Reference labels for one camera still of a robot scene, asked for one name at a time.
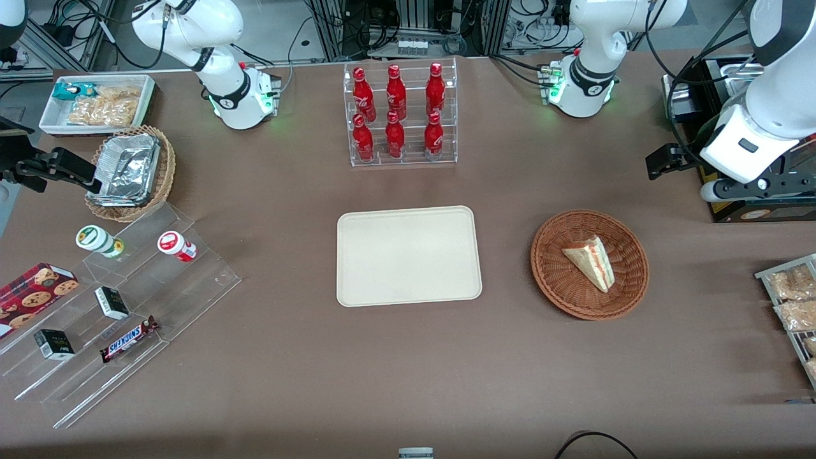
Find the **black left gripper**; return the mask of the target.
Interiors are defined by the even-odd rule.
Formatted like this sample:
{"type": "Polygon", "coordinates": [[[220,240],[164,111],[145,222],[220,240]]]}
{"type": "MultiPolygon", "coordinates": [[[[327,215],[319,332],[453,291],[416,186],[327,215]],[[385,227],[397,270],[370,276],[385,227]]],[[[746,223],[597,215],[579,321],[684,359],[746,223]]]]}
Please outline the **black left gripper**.
{"type": "Polygon", "coordinates": [[[697,168],[700,159],[681,143],[665,143],[645,157],[649,180],[657,180],[662,174],[697,168]]]}

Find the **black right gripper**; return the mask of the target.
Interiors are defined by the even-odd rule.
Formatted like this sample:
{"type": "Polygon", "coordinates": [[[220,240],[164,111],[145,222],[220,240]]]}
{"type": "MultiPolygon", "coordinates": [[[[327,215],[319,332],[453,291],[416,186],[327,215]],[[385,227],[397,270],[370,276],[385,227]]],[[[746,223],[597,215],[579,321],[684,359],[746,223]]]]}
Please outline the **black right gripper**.
{"type": "MultiPolygon", "coordinates": [[[[2,137],[2,180],[43,194],[47,188],[47,181],[58,181],[59,177],[41,157],[42,154],[43,151],[31,145],[28,136],[2,137]]],[[[69,149],[55,148],[55,170],[63,175],[63,181],[81,186],[91,194],[98,194],[100,191],[102,183],[94,177],[96,166],[69,149]]]]}

